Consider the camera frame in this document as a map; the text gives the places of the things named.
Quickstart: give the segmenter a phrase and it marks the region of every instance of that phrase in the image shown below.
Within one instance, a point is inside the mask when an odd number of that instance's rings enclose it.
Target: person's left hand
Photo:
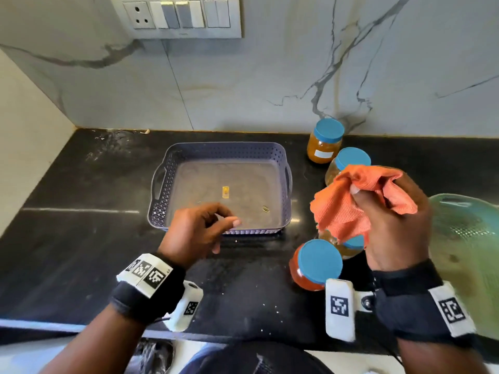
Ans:
[[[241,220],[218,202],[179,209],[158,252],[187,270],[210,251],[219,253],[222,233],[240,224]]]

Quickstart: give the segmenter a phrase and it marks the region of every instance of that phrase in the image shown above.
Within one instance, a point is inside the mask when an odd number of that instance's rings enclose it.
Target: blue lid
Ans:
[[[371,157],[363,150],[355,147],[346,147],[334,159],[334,163],[340,171],[344,170],[348,164],[371,165]]]
[[[363,249],[364,248],[364,236],[358,235],[351,239],[348,239],[343,243],[343,245],[350,249]]]
[[[330,242],[314,239],[298,252],[298,267],[310,281],[323,285],[328,278],[338,278],[343,269],[340,252]]]
[[[324,118],[317,122],[315,129],[313,129],[313,134],[320,142],[324,143],[336,143],[343,138],[345,133],[345,127],[341,122],[332,118]]]

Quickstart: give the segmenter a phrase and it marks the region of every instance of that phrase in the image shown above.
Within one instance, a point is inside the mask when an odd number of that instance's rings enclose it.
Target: microfiber cloth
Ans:
[[[334,178],[332,184],[316,193],[310,203],[310,211],[314,214],[319,231],[328,230],[340,243],[364,235],[367,245],[371,223],[350,194],[352,183],[361,190],[374,191],[384,205],[385,198],[389,200],[391,210],[396,213],[417,213],[418,207],[414,201],[394,183],[402,175],[402,170],[394,168],[348,165]]]

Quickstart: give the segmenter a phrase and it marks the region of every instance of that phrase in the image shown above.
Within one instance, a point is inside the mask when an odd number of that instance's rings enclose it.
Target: fingernail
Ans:
[[[356,187],[354,184],[350,185],[350,194],[357,194],[359,193],[360,189]]]

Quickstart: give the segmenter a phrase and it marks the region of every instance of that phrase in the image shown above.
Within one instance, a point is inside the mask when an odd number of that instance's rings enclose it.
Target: marble backsplash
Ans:
[[[499,137],[499,0],[241,0],[244,37],[136,41],[109,0],[0,0],[78,126]]]

